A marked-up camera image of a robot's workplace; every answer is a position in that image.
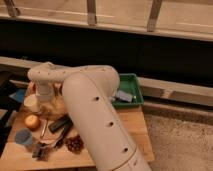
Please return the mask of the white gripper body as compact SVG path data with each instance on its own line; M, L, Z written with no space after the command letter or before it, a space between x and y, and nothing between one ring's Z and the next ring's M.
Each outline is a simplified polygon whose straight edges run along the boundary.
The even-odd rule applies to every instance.
M58 115L58 89L54 83L36 84L36 97L44 114Z

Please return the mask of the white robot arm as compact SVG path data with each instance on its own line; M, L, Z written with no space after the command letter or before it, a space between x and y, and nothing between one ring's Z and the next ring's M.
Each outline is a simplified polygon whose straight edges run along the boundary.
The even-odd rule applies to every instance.
M152 171L111 104L120 84L113 67L57 68L45 62L31 68L28 78L40 101L52 99L53 83L62 85L67 113L98 171Z

